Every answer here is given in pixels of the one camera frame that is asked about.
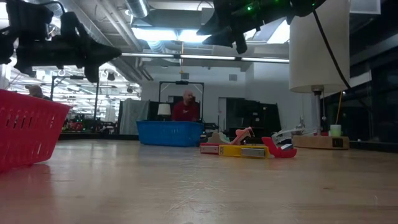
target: lamp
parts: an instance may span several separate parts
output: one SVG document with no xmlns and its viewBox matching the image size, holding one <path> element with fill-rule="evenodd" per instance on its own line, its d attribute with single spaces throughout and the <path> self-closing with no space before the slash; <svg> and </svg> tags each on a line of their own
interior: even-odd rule
<svg viewBox="0 0 398 224">
<path fill-rule="evenodd" d="M 343 75 L 349 79 L 349 1 L 326 1 L 317 9 L 323 30 Z M 346 89 L 330 57 L 315 17 L 295 17 L 290 25 L 289 88 L 314 93 L 317 101 L 317 132 L 320 136 L 320 95 Z"/>
<path fill-rule="evenodd" d="M 157 110 L 157 115 L 163 117 L 163 121 L 166 120 L 172 114 L 170 105 L 168 103 L 161 103 Z"/>
</svg>

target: lamp base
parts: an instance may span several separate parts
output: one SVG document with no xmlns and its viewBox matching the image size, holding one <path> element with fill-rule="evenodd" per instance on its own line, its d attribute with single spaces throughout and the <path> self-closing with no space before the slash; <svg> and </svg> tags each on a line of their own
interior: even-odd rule
<svg viewBox="0 0 398 224">
<path fill-rule="evenodd" d="M 293 147 L 310 149 L 349 149 L 349 138 L 333 136 L 294 136 Z"/>
</svg>

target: yellow container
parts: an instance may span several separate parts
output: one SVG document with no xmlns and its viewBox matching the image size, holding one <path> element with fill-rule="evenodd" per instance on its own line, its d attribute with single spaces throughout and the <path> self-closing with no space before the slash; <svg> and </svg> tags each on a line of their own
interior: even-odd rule
<svg viewBox="0 0 398 224">
<path fill-rule="evenodd" d="M 268 147 L 266 146 L 235 146 L 235 145 L 220 145 L 218 147 L 218 155 L 229 156 L 229 157 L 244 157 L 244 158 L 256 158 L 265 159 L 269 158 Z"/>
</svg>

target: red shirt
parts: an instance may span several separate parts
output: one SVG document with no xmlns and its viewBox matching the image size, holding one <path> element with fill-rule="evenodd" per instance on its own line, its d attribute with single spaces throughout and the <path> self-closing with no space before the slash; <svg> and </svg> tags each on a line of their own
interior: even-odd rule
<svg viewBox="0 0 398 224">
<path fill-rule="evenodd" d="M 173 108 L 172 120 L 173 121 L 197 121 L 199 119 L 198 106 L 196 103 L 185 105 L 180 101 Z"/>
</svg>

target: yellow box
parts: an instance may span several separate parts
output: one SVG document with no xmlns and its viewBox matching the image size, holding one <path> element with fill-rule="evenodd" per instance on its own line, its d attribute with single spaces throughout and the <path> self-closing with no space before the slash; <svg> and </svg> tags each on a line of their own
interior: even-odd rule
<svg viewBox="0 0 398 224">
<path fill-rule="evenodd" d="M 242 156 L 242 149 L 264 149 L 264 157 L 257 156 Z M 229 157 L 244 157 L 244 158 L 256 158 L 265 159 L 269 158 L 269 151 L 267 146 L 235 146 L 235 145 L 220 145 L 218 147 L 219 156 Z"/>
</svg>

